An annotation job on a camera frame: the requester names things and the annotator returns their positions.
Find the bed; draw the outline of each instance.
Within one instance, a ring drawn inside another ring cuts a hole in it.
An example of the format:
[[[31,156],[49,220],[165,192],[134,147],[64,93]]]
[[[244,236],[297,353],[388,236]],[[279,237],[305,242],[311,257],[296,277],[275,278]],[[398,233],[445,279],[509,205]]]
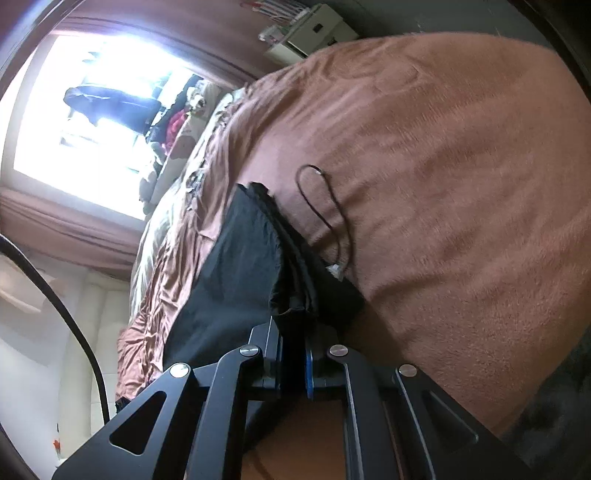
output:
[[[479,34],[337,45],[226,95],[144,233],[119,407],[162,372],[236,183],[266,185],[333,255],[294,182],[311,163],[353,225],[348,275],[368,304],[346,342],[376,364],[417,364],[497,435],[521,422],[507,442],[543,465],[554,450],[532,453],[520,414],[589,325],[590,127],[555,52]],[[342,233],[322,185],[304,184]],[[243,478],[343,478],[340,429],[334,405],[299,404],[245,455]]]

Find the cable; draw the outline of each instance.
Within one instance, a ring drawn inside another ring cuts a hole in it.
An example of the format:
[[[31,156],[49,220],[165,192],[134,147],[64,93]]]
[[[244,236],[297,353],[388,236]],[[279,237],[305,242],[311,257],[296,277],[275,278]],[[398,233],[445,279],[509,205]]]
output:
[[[341,258],[340,258],[341,257],[341,246],[340,246],[339,236],[337,235],[337,233],[336,233],[335,229],[332,227],[332,225],[328,222],[328,220],[326,220],[326,218],[324,218],[322,216],[322,214],[318,210],[316,210],[314,208],[314,206],[310,203],[310,201],[308,200],[308,197],[306,196],[306,194],[304,194],[304,190],[301,187],[301,183],[300,183],[301,174],[307,168],[311,168],[318,175],[320,175],[322,177],[322,179],[324,180],[324,183],[326,183],[326,188],[329,191],[330,199],[335,204],[336,209],[338,210],[341,218],[343,219],[343,224],[345,225],[345,230],[347,232],[347,239],[349,241],[349,252],[347,255],[347,261],[344,264],[341,264]],[[347,268],[349,268],[349,266],[351,265],[351,262],[353,261],[353,256],[355,254],[355,244],[353,243],[353,235],[351,234],[351,227],[349,224],[349,219],[345,215],[345,211],[343,210],[343,208],[341,207],[341,204],[339,203],[339,201],[336,198],[335,192],[330,184],[328,174],[324,170],[322,170],[320,167],[317,167],[316,165],[311,165],[311,164],[307,163],[297,169],[297,171],[295,173],[295,177],[296,177],[295,184],[297,185],[300,195],[306,201],[306,203],[308,204],[308,207],[310,207],[310,210],[312,210],[312,212],[314,212],[314,214],[320,220],[322,220],[322,223],[324,223],[328,227],[328,229],[330,230],[330,233],[332,233],[332,235],[334,236],[335,241],[336,241],[336,258],[335,258],[334,264],[339,265],[342,268],[342,272],[345,272],[347,270]]]
[[[88,341],[84,337],[84,334],[76,324],[76,321],[68,312],[66,306],[62,303],[60,298],[57,296],[56,292],[49,286],[49,284],[45,281],[45,279],[41,276],[41,274],[37,271],[37,269],[33,266],[33,264],[29,261],[29,259],[23,254],[16,245],[14,245],[8,238],[6,238],[3,234],[0,233],[0,252],[6,255],[10,260],[12,260],[18,268],[31,280],[35,286],[41,290],[41,292],[46,296],[47,300],[55,307],[57,312],[61,315],[61,318],[64,319],[66,325],[70,328],[70,331],[78,340],[78,343],[84,350],[88,361],[90,362],[90,366],[92,367],[92,372],[96,378],[96,385],[99,388],[99,398],[100,398],[100,408],[103,413],[103,421],[105,424],[109,421],[109,405],[107,402],[107,392],[105,389],[105,381],[103,380],[103,375],[100,371],[100,366],[98,361],[96,360],[95,354],[92,352]]]

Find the screw head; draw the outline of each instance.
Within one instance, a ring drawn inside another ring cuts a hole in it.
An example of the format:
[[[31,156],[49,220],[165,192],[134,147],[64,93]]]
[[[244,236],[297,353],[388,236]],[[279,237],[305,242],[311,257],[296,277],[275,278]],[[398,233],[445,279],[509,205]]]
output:
[[[256,345],[242,345],[240,347],[240,354],[242,356],[255,356],[259,352],[259,347]]]
[[[187,364],[174,364],[170,367],[170,374],[174,378],[183,378],[190,370],[191,368]]]
[[[349,353],[349,349],[345,347],[345,345],[337,344],[330,347],[329,352],[334,356],[345,356],[347,353]]]
[[[418,372],[417,367],[411,364],[400,365],[398,371],[403,377],[414,377]]]

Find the bright window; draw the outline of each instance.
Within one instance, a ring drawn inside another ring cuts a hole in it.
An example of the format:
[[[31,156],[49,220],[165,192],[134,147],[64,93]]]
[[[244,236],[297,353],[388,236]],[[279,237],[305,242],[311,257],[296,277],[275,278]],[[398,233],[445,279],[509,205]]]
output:
[[[63,102],[85,83],[153,97],[167,108],[192,72],[159,48],[126,37],[60,36],[35,80],[22,117],[14,170],[139,219],[143,137],[110,120],[96,126]]]

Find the brown curtain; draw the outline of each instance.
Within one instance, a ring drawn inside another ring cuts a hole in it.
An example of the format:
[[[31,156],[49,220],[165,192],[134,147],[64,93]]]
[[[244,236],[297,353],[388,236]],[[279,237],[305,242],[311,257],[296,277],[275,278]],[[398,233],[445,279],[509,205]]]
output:
[[[56,28],[127,34],[159,44],[220,86],[239,88],[278,70],[259,32],[272,20],[238,0],[86,0]]]
[[[0,232],[21,247],[129,280],[141,232],[0,188]]]

